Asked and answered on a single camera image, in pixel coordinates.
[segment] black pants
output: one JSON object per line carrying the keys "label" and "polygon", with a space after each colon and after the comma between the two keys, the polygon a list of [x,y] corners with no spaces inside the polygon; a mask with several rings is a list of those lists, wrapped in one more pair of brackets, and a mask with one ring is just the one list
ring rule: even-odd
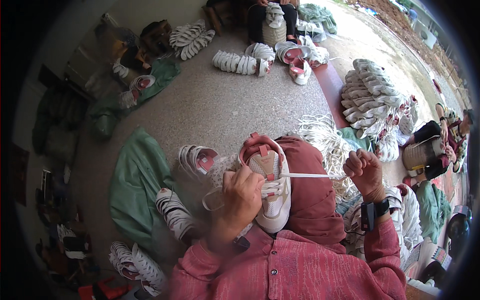
{"label": "black pants", "polygon": [[[287,22],[287,36],[295,34],[295,25],[297,24],[297,10],[291,4],[280,5],[283,12],[283,18]],[[248,38],[256,43],[262,43],[264,40],[262,33],[262,23],[266,17],[266,7],[258,4],[248,9]]]}
{"label": "black pants", "polygon": [[[422,128],[413,133],[415,143],[426,141],[434,135],[440,135],[440,126],[435,121],[428,122],[423,125]],[[429,162],[428,167],[425,167],[425,177],[427,180],[432,180],[444,174],[447,170],[448,166],[444,168],[441,159],[435,159],[434,161]]]}
{"label": "black pants", "polygon": [[127,51],[122,55],[120,64],[129,69],[137,72],[142,72],[144,63],[141,60],[135,58],[138,54],[138,47],[129,47]]}

